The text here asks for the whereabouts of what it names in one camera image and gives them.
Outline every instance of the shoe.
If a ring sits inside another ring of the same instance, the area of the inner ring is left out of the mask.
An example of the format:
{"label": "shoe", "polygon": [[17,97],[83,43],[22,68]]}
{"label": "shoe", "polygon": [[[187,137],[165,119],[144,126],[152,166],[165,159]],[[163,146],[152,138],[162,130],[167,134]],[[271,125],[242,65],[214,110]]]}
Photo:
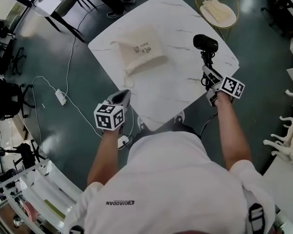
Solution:
{"label": "shoe", "polygon": [[179,114],[177,114],[174,117],[174,120],[175,120],[175,123],[176,122],[184,123],[184,121],[185,121],[185,112],[184,111],[181,111]]}
{"label": "shoe", "polygon": [[138,123],[138,127],[139,127],[140,131],[142,131],[143,129],[145,129],[147,127],[140,116],[138,116],[138,118],[137,118],[137,123]]}
{"label": "shoe", "polygon": [[125,14],[127,14],[126,10],[124,10],[122,13],[115,13],[114,11],[111,11],[107,13],[107,17],[111,19],[115,19],[115,18],[120,18]]}
{"label": "shoe", "polygon": [[130,1],[125,1],[125,0],[121,0],[123,3],[130,3],[130,4],[135,4],[136,0],[130,0]]}

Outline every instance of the power strip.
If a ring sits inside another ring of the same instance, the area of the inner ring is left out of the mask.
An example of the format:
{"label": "power strip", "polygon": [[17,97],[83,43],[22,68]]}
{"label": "power strip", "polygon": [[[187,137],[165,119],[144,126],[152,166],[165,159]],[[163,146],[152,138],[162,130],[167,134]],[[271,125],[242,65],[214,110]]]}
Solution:
{"label": "power strip", "polygon": [[129,142],[129,138],[127,136],[121,136],[119,139],[118,139],[118,148],[120,147],[123,147],[124,144],[123,144],[123,141],[127,144]]}

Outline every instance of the dark green floor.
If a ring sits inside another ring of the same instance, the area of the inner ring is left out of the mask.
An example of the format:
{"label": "dark green floor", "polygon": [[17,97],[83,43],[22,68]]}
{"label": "dark green floor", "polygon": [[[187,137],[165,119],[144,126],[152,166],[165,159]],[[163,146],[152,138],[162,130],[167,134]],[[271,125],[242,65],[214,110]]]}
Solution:
{"label": "dark green floor", "polygon": [[[147,0],[136,1],[135,6],[138,6]],[[184,1],[196,9],[194,0]],[[266,0],[239,2],[240,18],[231,31],[228,45],[240,62],[240,69],[234,77],[245,83],[246,89],[234,107],[251,145],[254,165],[260,171],[270,158],[271,151],[262,144],[263,139],[269,138],[271,133],[281,134],[282,124],[278,117],[289,116],[292,111],[293,98],[286,96],[284,91],[293,91],[293,83],[286,72],[286,69],[293,67],[293,56],[289,50],[290,41],[282,38],[277,28],[270,28],[267,14],[260,11]],[[86,41],[90,42],[114,22],[106,17],[108,11],[109,8],[102,5],[85,18],[80,31]],[[76,4],[64,19],[77,27],[86,12]],[[65,78],[73,35],[62,25],[59,27],[63,32],[56,31],[33,12],[27,15],[18,31],[18,45],[25,47],[27,59],[21,65],[22,75],[8,75],[8,80],[19,84],[31,83],[34,77],[44,76],[56,89],[66,90]],[[72,182],[84,189],[100,139],[71,103],[63,107],[60,105],[53,89],[43,79],[36,80],[34,87],[44,151]],[[116,90],[87,44],[77,40],[69,73],[68,94],[93,125],[95,107]],[[28,100],[33,101],[31,93],[28,93]],[[203,96],[185,110],[185,123],[200,132],[214,112]],[[29,113],[26,126],[39,142],[35,111]],[[127,119],[124,133],[130,131],[132,123],[131,115]],[[210,158],[223,165],[217,119],[208,125],[202,142]],[[127,155],[127,149],[120,151],[122,166]]]}

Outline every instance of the white t-shirt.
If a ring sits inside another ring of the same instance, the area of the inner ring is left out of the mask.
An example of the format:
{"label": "white t-shirt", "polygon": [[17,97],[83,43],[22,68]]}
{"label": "white t-shirt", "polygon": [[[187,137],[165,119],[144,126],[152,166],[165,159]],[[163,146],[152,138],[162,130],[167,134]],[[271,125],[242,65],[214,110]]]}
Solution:
{"label": "white t-shirt", "polygon": [[262,183],[250,161],[235,163],[229,172],[212,162],[191,133],[147,136],[105,186],[95,182],[85,190],[65,229],[79,224],[86,234],[241,234],[248,216],[243,185],[264,208],[267,233],[274,203]]}

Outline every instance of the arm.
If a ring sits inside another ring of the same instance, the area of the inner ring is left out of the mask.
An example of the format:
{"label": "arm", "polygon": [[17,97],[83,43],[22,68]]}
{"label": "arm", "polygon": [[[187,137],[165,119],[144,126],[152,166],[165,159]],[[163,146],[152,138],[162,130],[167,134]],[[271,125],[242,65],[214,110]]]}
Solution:
{"label": "arm", "polygon": [[92,182],[105,185],[118,173],[118,131],[105,131],[97,155],[87,178],[87,186]]}
{"label": "arm", "polygon": [[220,142],[226,169],[239,160],[251,160],[250,147],[240,127],[238,119],[230,102],[230,97],[224,92],[217,93],[215,105],[218,110]]}

